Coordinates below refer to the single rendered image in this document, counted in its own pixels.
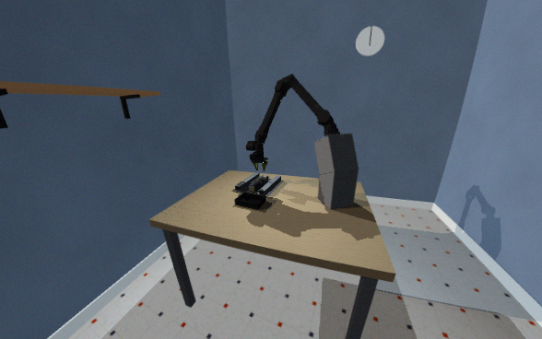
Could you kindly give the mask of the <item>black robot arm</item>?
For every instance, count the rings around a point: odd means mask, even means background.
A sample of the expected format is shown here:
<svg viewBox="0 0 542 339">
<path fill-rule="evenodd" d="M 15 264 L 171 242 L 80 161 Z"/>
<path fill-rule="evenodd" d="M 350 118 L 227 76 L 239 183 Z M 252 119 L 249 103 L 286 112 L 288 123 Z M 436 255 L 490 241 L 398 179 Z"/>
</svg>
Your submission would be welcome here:
<svg viewBox="0 0 542 339">
<path fill-rule="evenodd" d="M 294 91 L 317 116 L 318 123 L 324 126 L 324 136 L 331 133 L 340 134 L 340 132 L 338 132 L 338 128 L 336 128 L 334 119 L 330 115 L 329 111 L 324 110 L 309 94 L 309 92 L 300 84 L 300 82 L 295 78 L 295 76 L 291 74 L 277 81 L 274 97 L 272 98 L 272 101 L 268 107 L 261 126 L 259 127 L 258 131 L 256 131 L 256 134 L 254 136 L 255 141 L 247 142 L 247 150 L 257 151 L 250 154 L 250 160 L 252 161 L 252 163 L 255 163 L 257 159 L 264 159 L 264 152 L 262 152 L 264 151 L 263 144 L 265 143 L 270 125 L 276 115 L 279 104 L 283 97 L 286 97 L 286 94 L 290 88 L 294 89 Z"/>
</svg>

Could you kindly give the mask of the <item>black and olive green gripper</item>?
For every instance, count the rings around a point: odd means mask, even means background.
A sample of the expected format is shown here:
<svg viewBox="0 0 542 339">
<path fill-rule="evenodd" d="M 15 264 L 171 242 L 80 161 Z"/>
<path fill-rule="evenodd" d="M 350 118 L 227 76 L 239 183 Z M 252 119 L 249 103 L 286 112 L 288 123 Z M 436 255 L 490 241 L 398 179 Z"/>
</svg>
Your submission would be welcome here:
<svg viewBox="0 0 542 339">
<path fill-rule="evenodd" d="M 262 163 L 262 167 L 263 167 L 263 171 L 265 171 L 265 167 L 268 163 L 268 161 L 265 161 L 265 160 L 268 160 L 268 158 L 264 158 L 264 159 L 257 159 L 257 161 L 255 163 L 253 163 L 253 165 L 255 166 L 256 170 L 258 170 L 258 163 Z M 256 164 L 256 165 L 255 165 Z M 257 166 L 257 167 L 256 167 Z"/>
</svg>

